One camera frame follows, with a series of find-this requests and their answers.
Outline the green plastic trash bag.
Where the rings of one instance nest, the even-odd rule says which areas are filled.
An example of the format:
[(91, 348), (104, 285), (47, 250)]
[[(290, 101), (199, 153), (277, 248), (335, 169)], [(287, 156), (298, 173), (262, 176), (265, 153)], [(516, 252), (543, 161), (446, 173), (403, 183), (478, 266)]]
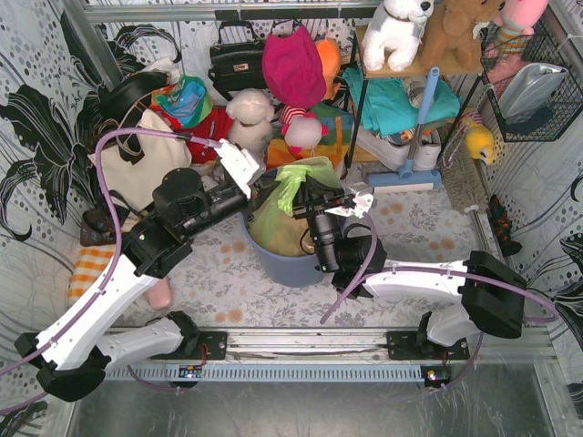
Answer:
[(327, 157), (301, 159), (279, 167), (274, 181), (276, 187), (253, 213), (248, 225), (251, 238), (261, 248), (284, 257), (302, 257), (313, 254), (313, 244), (305, 238), (308, 229), (305, 218), (293, 217), (293, 201), (307, 177), (323, 185), (339, 188), (340, 179)]

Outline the blue plastic trash bin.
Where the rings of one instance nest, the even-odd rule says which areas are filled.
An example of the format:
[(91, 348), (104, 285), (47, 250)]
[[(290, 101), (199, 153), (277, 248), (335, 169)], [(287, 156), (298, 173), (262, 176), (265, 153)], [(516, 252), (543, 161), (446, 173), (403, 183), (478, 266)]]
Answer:
[(261, 247), (249, 232), (247, 217), (239, 214), (240, 225), (266, 275), (275, 283), (289, 288), (305, 288), (324, 280), (324, 274), (317, 270), (319, 266), (315, 255), (285, 257), (273, 254)]

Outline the blue floor mop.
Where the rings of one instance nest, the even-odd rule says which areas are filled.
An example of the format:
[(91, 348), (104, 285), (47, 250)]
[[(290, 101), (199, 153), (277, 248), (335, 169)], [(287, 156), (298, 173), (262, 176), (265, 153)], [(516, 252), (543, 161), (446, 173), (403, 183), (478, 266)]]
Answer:
[(414, 170), (414, 155), (421, 145), (422, 128), (429, 114), (436, 85), (440, 76), (440, 68), (433, 66), (429, 70), (423, 100), (419, 107), (414, 136), (409, 147), (405, 162), (396, 173), (374, 173), (367, 179), (367, 184), (373, 189), (375, 196), (403, 192), (421, 192), (439, 188), (442, 183), (438, 170)]

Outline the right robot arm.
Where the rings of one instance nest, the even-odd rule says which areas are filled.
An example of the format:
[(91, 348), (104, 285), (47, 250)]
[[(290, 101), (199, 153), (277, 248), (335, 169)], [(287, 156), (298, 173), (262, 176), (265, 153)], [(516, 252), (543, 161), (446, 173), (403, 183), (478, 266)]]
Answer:
[(416, 330), (387, 335), (395, 361), (466, 360), (462, 344), (474, 334), (514, 340), (522, 333), (525, 281), (484, 251), (467, 260), (424, 264), (390, 260), (373, 232), (351, 236), (341, 220), (366, 217), (373, 192), (364, 183), (348, 189), (313, 177), (303, 181), (292, 202), (292, 215), (306, 219), (317, 269), (332, 275), (336, 291), (348, 299), (390, 296), (425, 297), (448, 303), (426, 312)]

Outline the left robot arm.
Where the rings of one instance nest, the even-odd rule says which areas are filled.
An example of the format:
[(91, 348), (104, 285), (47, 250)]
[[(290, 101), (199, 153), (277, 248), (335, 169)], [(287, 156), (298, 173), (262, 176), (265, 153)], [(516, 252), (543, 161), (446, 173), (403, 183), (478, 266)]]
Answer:
[(87, 292), (50, 327), (15, 341), (16, 350), (36, 367), (36, 380), (46, 393), (78, 401), (110, 371), (150, 357), (202, 350), (199, 328), (183, 311), (122, 334), (107, 330), (191, 253), (200, 232), (253, 210), (263, 172), (259, 168), (238, 177), (229, 170), (210, 190), (192, 168), (174, 169), (162, 179), (147, 216), (123, 235), (121, 251)]

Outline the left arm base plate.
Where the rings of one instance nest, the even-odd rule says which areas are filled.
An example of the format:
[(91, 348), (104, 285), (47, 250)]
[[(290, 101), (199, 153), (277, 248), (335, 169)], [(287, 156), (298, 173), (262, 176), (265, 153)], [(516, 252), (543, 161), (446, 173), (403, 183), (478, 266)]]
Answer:
[(226, 358), (228, 332), (218, 330), (203, 331), (192, 351), (179, 347), (176, 351), (167, 354), (152, 356), (152, 360), (194, 360), (224, 361)]

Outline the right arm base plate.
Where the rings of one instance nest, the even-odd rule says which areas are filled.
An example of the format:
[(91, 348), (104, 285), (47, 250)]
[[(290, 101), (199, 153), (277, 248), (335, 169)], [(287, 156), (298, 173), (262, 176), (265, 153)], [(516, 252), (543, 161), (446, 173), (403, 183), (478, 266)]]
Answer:
[(388, 331), (386, 333), (388, 356), (394, 361), (464, 361), (470, 358), (465, 338), (453, 346), (443, 346), (422, 338), (417, 340), (416, 331)]

